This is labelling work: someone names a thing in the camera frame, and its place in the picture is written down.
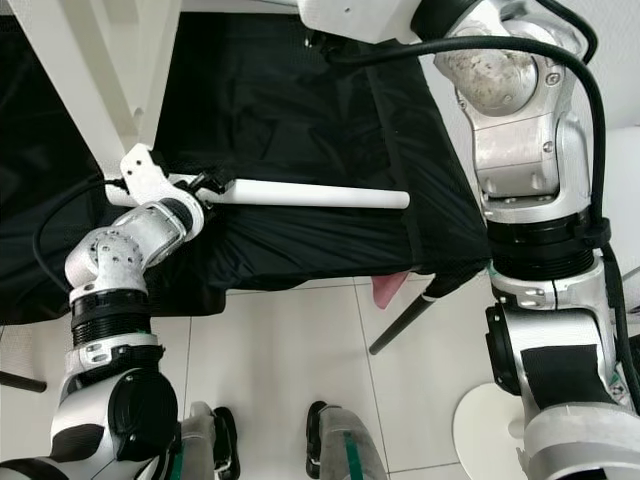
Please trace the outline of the grey robot left foot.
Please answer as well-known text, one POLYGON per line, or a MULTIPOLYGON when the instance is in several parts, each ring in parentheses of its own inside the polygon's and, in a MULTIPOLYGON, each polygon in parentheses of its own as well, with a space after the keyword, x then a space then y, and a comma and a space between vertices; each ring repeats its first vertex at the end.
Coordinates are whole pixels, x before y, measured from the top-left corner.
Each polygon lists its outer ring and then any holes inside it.
POLYGON ((236 417, 228 407, 196 401, 180 422, 180 458, 172 480, 239 480, 236 417))

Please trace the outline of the grey robot foot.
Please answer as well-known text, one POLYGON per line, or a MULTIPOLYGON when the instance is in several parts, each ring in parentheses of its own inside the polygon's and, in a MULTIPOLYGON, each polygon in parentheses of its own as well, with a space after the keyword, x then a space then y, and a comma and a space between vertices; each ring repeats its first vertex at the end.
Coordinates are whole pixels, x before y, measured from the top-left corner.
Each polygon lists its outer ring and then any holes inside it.
POLYGON ((312 402, 305 434, 303 466, 312 480, 390 480, 370 430, 355 412, 312 402))
POLYGON ((239 480, 236 417, 228 407, 196 401, 180 422, 180 458, 172 480, 239 480))

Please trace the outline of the white plastic children table top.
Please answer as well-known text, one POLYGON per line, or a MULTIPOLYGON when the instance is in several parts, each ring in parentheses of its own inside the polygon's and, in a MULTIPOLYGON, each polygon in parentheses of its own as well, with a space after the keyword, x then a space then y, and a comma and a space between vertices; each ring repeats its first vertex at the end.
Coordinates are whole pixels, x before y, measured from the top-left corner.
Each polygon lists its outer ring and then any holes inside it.
POLYGON ((108 179, 154 146, 182 0, 8 0, 108 179))

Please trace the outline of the pink soft object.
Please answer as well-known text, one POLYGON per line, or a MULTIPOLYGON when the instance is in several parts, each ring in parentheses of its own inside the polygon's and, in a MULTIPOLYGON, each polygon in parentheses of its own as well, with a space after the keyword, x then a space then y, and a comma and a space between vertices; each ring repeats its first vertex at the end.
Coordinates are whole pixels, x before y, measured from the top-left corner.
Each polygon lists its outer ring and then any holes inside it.
POLYGON ((385 310, 408 279, 410 279, 410 271, 370 276, 371 296, 374 305, 380 310, 385 310))

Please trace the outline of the white round stool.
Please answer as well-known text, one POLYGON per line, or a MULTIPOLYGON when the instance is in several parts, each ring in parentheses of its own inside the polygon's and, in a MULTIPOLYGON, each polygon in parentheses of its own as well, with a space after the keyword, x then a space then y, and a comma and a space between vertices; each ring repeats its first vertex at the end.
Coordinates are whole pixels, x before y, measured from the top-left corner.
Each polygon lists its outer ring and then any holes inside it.
POLYGON ((468 390, 454 408, 452 442, 468 480, 529 480, 522 466, 524 399, 497 384, 468 390))

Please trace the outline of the grey robot right foot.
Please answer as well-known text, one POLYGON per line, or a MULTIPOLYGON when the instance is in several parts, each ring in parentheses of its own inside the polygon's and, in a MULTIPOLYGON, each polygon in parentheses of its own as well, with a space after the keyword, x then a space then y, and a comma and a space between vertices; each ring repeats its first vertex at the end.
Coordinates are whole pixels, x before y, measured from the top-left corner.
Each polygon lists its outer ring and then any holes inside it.
POLYGON ((305 434, 303 466, 312 480, 390 480, 370 430, 355 412, 312 402, 305 434))

